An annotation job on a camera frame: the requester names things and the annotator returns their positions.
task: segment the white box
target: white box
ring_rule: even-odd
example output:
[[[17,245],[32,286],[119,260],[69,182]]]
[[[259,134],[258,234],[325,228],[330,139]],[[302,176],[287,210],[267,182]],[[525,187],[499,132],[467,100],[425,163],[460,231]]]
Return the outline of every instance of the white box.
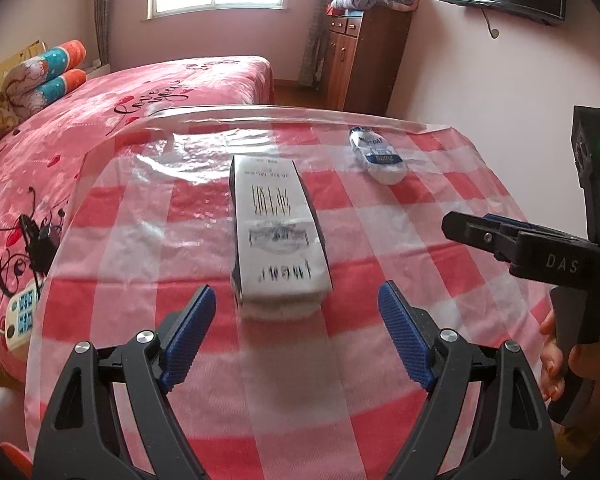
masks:
[[[329,267],[292,160],[236,155],[234,287],[257,317],[302,317],[332,290]]]

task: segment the wooden floor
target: wooden floor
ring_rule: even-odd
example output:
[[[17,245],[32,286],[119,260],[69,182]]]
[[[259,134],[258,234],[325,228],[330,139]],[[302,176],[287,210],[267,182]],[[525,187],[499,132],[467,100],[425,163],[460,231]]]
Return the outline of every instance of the wooden floor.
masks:
[[[324,108],[317,90],[289,83],[275,84],[276,105],[297,108]]]

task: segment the clear plastic sheet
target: clear plastic sheet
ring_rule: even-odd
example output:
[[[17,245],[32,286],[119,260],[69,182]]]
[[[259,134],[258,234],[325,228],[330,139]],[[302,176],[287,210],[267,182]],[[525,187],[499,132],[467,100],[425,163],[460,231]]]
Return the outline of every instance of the clear plastic sheet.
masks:
[[[359,167],[353,126],[397,149],[410,168],[400,184],[382,186]],[[308,189],[334,289],[309,318],[240,317],[230,285],[235,154],[292,158]],[[545,287],[445,240],[440,225],[451,210],[522,218],[471,142],[446,126],[273,107],[167,110],[136,121],[80,171],[29,355],[30,446],[76,342],[122,344],[208,283],[218,312],[169,400],[210,477],[383,478],[425,395],[379,317],[382,282],[394,280],[411,304],[471,342],[516,339],[539,371]],[[476,395],[467,395],[444,469],[462,455]],[[118,399],[130,450],[148,468],[128,400]]]

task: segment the wooden cabinet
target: wooden cabinet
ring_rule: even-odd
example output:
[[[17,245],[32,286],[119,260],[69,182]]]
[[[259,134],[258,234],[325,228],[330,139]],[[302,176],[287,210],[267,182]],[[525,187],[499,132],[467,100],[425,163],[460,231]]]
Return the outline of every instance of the wooden cabinet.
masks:
[[[384,116],[394,90],[412,12],[384,7],[362,17],[328,17],[321,91],[325,108]]]

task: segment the cabinet door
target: cabinet door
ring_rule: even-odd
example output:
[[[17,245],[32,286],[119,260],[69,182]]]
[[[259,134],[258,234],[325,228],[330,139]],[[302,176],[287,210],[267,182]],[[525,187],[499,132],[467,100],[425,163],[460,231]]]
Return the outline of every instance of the cabinet door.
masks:
[[[342,62],[340,60],[340,53],[342,51],[342,42],[344,36],[342,34],[331,33],[331,43],[333,47],[333,65],[329,74],[329,87],[327,88],[327,99],[326,107],[327,110],[336,110],[338,105],[338,98],[340,96],[340,81],[342,79]]]
[[[336,54],[336,62],[340,76],[338,79],[338,95],[335,98],[334,109],[344,110],[344,103],[347,99],[347,89],[349,88],[349,79],[351,77],[351,69],[353,68],[353,58],[356,55],[356,38],[349,36],[341,36],[338,44],[338,52]]]
[[[331,77],[333,75],[337,43],[338,35],[334,32],[329,32],[327,34],[327,49],[324,53],[324,63],[322,65],[322,82],[320,85],[320,94],[322,94],[322,100],[325,104],[328,100],[329,87],[331,85]]]

